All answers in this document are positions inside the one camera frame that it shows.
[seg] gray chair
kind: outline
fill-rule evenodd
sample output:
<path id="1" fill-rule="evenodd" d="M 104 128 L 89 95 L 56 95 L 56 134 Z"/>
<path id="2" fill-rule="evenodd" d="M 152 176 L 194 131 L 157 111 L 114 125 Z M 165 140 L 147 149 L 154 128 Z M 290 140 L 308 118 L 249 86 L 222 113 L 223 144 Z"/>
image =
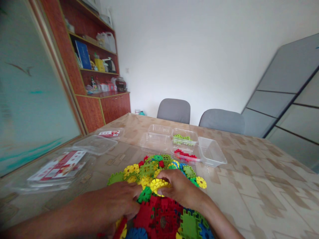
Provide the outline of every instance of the gray chair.
<path id="1" fill-rule="evenodd" d="M 200 118 L 199 126 L 244 134 L 245 119 L 241 114 L 236 112 L 210 109 L 203 113 Z"/>
<path id="2" fill-rule="evenodd" d="M 164 99 L 160 103 L 157 118 L 189 124 L 190 104 L 185 100 Z"/>

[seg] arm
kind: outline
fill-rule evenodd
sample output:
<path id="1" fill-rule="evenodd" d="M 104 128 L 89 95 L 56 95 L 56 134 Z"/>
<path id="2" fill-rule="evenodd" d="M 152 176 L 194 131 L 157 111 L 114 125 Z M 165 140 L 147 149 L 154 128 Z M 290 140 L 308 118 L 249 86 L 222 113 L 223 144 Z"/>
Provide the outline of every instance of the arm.
<path id="1" fill-rule="evenodd" d="M 180 170 L 162 170 L 157 178 L 172 184 L 171 188 L 160 188 L 158 193 L 174 199 L 183 207 L 198 211 L 206 218 L 220 239 L 244 239 L 211 198 L 190 182 Z"/>
<path id="2" fill-rule="evenodd" d="M 106 188 L 80 195 L 67 205 L 41 214 L 9 228 L 1 238 L 70 238 L 78 235 L 115 233 L 115 222 L 128 220 L 139 211 L 136 202 L 142 186 L 119 182 Z"/>

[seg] blue book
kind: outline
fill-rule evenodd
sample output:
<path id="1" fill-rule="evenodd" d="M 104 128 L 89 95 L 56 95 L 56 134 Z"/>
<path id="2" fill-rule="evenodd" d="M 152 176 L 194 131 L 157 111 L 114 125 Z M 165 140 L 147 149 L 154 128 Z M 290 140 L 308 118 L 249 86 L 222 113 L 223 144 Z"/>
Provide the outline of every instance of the blue book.
<path id="1" fill-rule="evenodd" d="M 84 43 L 79 42 L 77 40 L 75 41 L 75 44 L 76 44 L 77 54 L 80 58 L 83 68 L 92 70 L 87 46 Z"/>

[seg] clear plastic box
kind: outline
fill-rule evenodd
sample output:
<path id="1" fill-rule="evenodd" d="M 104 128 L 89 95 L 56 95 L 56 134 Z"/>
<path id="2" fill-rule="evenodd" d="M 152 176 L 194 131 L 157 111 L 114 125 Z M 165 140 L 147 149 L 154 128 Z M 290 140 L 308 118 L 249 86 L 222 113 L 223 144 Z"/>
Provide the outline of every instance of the clear plastic box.
<path id="1" fill-rule="evenodd" d="M 169 126 L 162 126 L 158 124 L 151 124 L 149 126 L 148 132 L 150 133 L 157 133 L 157 134 L 164 134 L 171 136 L 172 135 L 172 128 Z"/>
<path id="2" fill-rule="evenodd" d="M 95 155 L 102 155 L 109 151 L 110 148 L 115 147 L 117 144 L 118 142 L 115 140 L 104 138 L 98 135 L 92 135 L 76 142 L 73 144 L 73 147 L 86 150 Z"/>
<path id="3" fill-rule="evenodd" d="M 204 165 L 215 168 L 220 164 L 227 164 L 227 159 L 215 140 L 198 137 L 198 144 L 199 153 Z"/>
<path id="4" fill-rule="evenodd" d="M 182 137 L 187 137 L 188 136 L 188 137 L 190 137 L 190 140 L 174 137 L 177 134 L 180 134 Z M 173 135 L 173 141 L 174 142 L 180 141 L 183 144 L 187 144 L 187 145 L 195 145 L 198 142 L 197 133 L 195 133 L 193 131 L 188 131 L 188 130 L 184 130 L 184 129 L 175 128 L 175 129 L 173 129 L 172 135 Z"/>
<path id="5" fill-rule="evenodd" d="M 145 152 L 160 154 L 169 149 L 170 136 L 145 132 L 140 139 L 140 146 Z"/>
<path id="6" fill-rule="evenodd" d="M 124 128 L 100 128 L 94 134 L 108 139 L 119 140 L 124 135 Z"/>
<path id="7" fill-rule="evenodd" d="M 178 149 L 182 150 L 184 153 L 188 153 L 189 155 L 195 155 L 197 158 L 175 153 L 175 151 Z M 195 164 L 196 162 L 201 162 L 198 144 L 195 144 L 195 145 L 176 144 L 172 141 L 170 143 L 170 152 L 175 159 L 181 161 L 182 163 Z"/>
<path id="8" fill-rule="evenodd" d="M 41 159 L 37 162 L 34 162 L 32 165 L 21 169 L 20 175 L 13 178 L 12 181 L 6 185 L 6 187 L 11 191 L 21 194 L 44 193 L 69 188 L 72 183 L 78 178 L 82 177 L 85 172 L 92 170 L 96 160 L 92 154 L 85 151 L 85 154 L 75 164 L 75 166 L 71 165 L 71 167 L 65 167 L 65 170 L 68 170 L 68 172 L 73 171 L 73 173 L 69 174 L 69 176 L 51 178 L 48 180 L 39 180 L 32 176 L 40 176 L 41 174 L 39 172 L 42 169 L 48 168 L 48 165 L 54 161 L 57 161 L 53 164 L 56 165 L 59 162 L 58 160 L 62 159 L 63 155 L 72 151 L 81 151 L 81 149 L 68 147 L 57 150 L 55 153 L 53 153 L 53 157 L 50 156 L 50 159 Z"/>

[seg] patterned tablecloth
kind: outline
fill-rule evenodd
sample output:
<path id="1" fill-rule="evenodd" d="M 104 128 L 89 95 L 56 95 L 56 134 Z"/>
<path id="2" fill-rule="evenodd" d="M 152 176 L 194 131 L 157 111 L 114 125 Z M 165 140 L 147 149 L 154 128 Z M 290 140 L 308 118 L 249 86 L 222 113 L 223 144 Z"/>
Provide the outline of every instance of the patterned tablecloth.
<path id="1" fill-rule="evenodd" d="M 207 182 L 204 192 L 245 238 L 319 238 L 319 176 L 268 140 L 131 113 L 103 127 L 125 128 L 124 136 L 115 148 L 97 157 L 93 170 L 71 188 L 19 195 L 3 186 L 19 177 L 25 168 L 3 178 L 2 228 L 60 207 L 84 192 L 105 187 L 112 173 L 138 163 L 147 154 L 138 144 L 151 124 L 191 130 L 218 142 L 228 164 L 210 168 L 197 163 L 195 170 Z M 39 167 L 40 163 L 41 160 L 36 161 L 26 168 Z"/>

